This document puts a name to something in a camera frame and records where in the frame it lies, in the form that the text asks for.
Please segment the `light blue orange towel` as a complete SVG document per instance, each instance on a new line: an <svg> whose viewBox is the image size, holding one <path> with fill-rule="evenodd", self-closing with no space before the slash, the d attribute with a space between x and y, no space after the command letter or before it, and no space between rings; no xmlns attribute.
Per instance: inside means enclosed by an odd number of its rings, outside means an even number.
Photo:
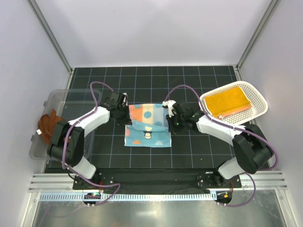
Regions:
<svg viewBox="0 0 303 227"><path fill-rule="evenodd" d="M162 104L135 104L129 110L132 124L125 127L126 147L171 147L168 110Z"/></svg>

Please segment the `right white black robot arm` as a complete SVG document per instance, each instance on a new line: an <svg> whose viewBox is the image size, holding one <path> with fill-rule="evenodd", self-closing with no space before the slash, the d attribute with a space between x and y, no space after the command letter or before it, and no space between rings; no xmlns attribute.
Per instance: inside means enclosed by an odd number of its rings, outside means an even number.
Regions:
<svg viewBox="0 0 303 227"><path fill-rule="evenodd" d="M235 157L220 164L209 177L211 185L225 187L230 180L242 173L255 174L275 155L260 128L255 124L232 126L217 121L203 111L194 111L186 103L164 101L162 107L168 110L166 120L169 132L177 134L184 128L208 134L233 147Z"/></svg>

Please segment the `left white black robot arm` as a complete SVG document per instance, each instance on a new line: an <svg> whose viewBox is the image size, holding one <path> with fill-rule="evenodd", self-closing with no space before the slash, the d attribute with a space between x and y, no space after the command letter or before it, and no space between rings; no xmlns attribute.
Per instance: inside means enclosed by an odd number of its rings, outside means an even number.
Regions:
<svg viewBox="0 0 303 227"><path fill-rule="evenodd" d="M97 168L84 157L84 140L111 119L122 125L132 124L126 93L113 91L110 97L85 115L68 122L58 122L47 149L48 156L84 178L83 182L89 189L98 188L100 175Z"/></svg>

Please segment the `yellow blue patterned towel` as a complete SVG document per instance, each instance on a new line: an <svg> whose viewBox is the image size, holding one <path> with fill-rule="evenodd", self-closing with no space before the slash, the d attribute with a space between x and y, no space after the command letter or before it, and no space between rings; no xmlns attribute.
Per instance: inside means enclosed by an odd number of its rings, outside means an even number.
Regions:
<svg viewBox="0 0 303 227"><path fill-rule="evenodd" d="M202 100L206 110L215 118L226 111L251 104L241 87L234 87Z"/></svg>

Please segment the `orange polka dot towel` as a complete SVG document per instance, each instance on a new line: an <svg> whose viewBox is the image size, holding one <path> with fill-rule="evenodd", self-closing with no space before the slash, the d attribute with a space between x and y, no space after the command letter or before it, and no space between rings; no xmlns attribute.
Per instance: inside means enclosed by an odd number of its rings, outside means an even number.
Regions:
<svg viewBox="0 0 303 227"><path fill-rule="evenodd" d="M216 118L222 119L222 118L225 118L225 117L228 117L228 116L231 116L231 115L240 113L240 112L242 112L242 111L249 110L251 107L252 107L251 104L246 105L246 106L242 106L242 107L238 107L238 108L235 108L235 109L233 109L233 110L229 110L229 111L226 111L226 112L224 112L224 113L221 113L221 114L219 114Z"/></svg>

